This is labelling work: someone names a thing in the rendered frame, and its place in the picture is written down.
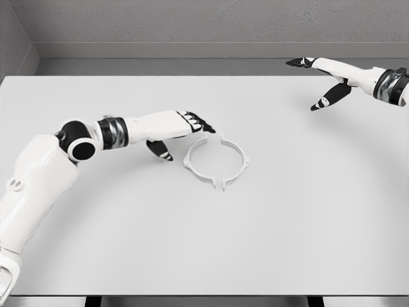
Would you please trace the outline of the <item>right robot hand striped fingers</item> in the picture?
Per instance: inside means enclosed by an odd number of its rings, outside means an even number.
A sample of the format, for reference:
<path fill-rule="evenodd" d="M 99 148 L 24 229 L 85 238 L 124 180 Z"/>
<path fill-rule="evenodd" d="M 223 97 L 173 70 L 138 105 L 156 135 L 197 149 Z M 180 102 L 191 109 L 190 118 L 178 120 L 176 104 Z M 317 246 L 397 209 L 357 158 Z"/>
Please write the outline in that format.
<path fill-rule="evenodd" d="M 358 87 L 353 81 L 360 68 L 327 58 L 295 58 L 288 60 L 286 65 L 297 68 L 313 68 L 334 77 L 338 83 L 329 89 L 322 98 L 311 106 L 311 111 L 317 111 L 334 105 L 351 93 L 353 87 Z"/>

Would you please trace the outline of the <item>left robot hand striped fingers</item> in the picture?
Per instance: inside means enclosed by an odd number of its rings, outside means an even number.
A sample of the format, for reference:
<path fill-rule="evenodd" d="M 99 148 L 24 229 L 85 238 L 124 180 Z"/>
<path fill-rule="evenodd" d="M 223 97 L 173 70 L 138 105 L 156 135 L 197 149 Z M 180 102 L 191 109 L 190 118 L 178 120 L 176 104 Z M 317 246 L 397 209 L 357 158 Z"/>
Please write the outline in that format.
<path fill-rule="evenodd" d="M 146 146 L 157 157 L 173 161 L 164 140 L 182 138 L 196 132 L 216 133 L 215 129 L 193 112 L 164 111 L 143 116 L 132 129 L 133 142 L 146 141 Z"/>

